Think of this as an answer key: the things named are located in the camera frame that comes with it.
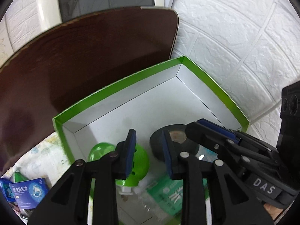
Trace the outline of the person's right hand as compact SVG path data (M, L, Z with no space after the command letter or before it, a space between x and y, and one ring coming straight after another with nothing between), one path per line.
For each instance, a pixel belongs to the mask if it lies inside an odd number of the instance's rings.
M270 214L273 220L275 220L283 211L283 209L279 209L271 204L265 203L264 205L265 210Z

